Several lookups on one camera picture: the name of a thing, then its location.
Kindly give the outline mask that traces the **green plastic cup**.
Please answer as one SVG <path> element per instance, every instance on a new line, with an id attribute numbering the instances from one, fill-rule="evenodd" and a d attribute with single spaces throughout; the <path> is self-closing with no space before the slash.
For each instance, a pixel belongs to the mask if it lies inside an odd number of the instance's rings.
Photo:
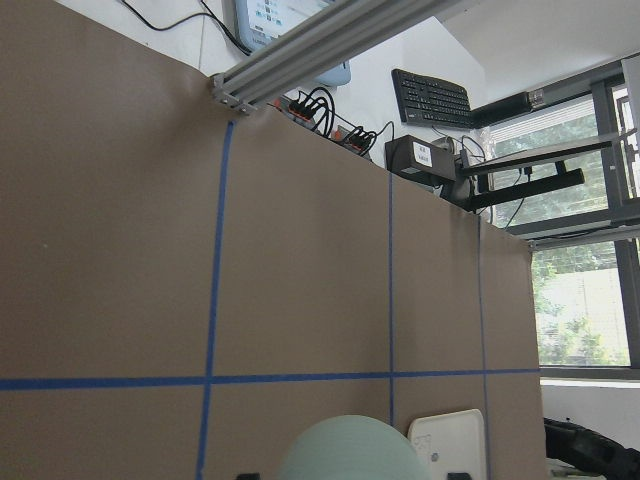
<path id="1" fill-rule="evenodd" d="M 278 479 L 429 479 L 409 440 L 392 426 L 361 415 L 322 420 L 288 449 Z"/>

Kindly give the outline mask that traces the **cream rabbit tray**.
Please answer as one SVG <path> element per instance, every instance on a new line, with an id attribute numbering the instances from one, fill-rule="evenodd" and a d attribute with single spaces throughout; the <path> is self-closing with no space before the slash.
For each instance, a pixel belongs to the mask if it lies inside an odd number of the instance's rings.
<path id="1" fill-rule="evenodd" d="M 487 479 L 480 410 L 417 418 L 409 426 L 408 439 L 431 479 Z"/>

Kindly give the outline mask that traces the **black computer box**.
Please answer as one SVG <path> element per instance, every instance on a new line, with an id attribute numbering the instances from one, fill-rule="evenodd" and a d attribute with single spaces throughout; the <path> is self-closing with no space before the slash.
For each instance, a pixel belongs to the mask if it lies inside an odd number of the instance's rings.
<path id="1" fill-rule="evenodd" d="M 437 187 L 456 179 L 454 156 L 411 135 L 384 145 L 386 169 L 406 180 Z"/>

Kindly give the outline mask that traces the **power strip with plugs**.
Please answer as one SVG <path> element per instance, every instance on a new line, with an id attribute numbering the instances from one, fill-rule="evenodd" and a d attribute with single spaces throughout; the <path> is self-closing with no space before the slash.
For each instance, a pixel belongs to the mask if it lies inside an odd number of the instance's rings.
<path id="1" fill-rule="evenodd" d="M 315 87 L 310 92 L 298 90 L 293 98 L 282 95 L 269 106 L 310 132 L 371 160 L 370 151 L 379 134 L 340 116 L 333 95 L 326 87 Z"/>

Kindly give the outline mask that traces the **black keyboard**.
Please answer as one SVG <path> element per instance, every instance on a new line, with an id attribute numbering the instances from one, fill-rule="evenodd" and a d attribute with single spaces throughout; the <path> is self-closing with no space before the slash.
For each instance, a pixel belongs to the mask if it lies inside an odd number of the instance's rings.
<path id="1" fill-rule="evenodd" d="M 473 117 L 467 90 L 455 83 L 393 69 L 391 78 L 402 123 L 470 129 Z"/>

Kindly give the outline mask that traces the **aluminium frame post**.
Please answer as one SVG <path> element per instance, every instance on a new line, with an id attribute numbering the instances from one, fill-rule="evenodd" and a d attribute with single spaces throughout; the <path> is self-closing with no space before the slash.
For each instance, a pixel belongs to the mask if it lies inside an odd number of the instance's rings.
<path id="1" fill-rule="evenodd" d="M 461 1 L 338 1 L 234 67 L 210 77 L 212 98 L 249 115 L 260 106 Z"/>

